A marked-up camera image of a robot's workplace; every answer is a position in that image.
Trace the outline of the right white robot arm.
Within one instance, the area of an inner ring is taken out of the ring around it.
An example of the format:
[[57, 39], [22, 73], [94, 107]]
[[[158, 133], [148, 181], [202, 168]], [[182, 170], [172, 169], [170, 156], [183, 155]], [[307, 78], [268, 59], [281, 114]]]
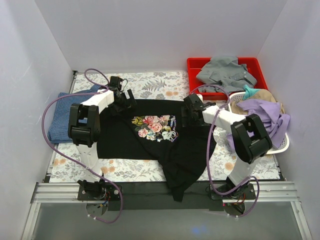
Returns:
[[[183, 122], [187, 125], [211, 124], [206, 147], [206, 169], [213, 192], [218, 196], [237, 199], [245, 192], [259, 158], [265, 156], [273, 144], [266, 128], [257, 114], [248, 116], [232, 113], [215, 103], [204, 103], [199, 95], [192, 93], [183, 99]], [[229, 132], [233, 139], [236, 163], [225, 184], [215, 188], [210, 172], [210, 146], [215, 127]]]

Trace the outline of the black floral print t-shirt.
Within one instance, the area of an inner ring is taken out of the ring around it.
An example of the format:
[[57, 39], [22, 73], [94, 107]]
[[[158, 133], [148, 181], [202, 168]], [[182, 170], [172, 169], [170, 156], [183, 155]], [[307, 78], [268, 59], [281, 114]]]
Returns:
[[157, 160], [172, 197], [181, 202], [204, 173], [210, 125], [183, 126], [184, 102], [138, 99], [133, 109], [99, 115], [101, 159]]

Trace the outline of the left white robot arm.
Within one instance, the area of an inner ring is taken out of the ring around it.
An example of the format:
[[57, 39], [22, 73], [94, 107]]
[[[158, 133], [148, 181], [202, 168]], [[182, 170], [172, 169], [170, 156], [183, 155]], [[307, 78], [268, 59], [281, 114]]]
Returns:
[[80, 154], [80, 163], [84, 165], [85, 176], [79, 180], [83, 188], [82, 193], [89, 195], [94, 200], [107, 199], [109, 190], [106, 182], [101, 179], [103, 173], [98, 165], [97, 143], [101, 134], [100, 115], [107, 110], [108, 116], [118, 116], [123, 112], [132, 110], [136, 100], [132, 91], [124, 92], [122, 79], [118, 76], [111, 76], [106, 86], [98, 90], [88, 100], [81, 103], [73, 103], [70, 107], [68, 136], [76, 145]]

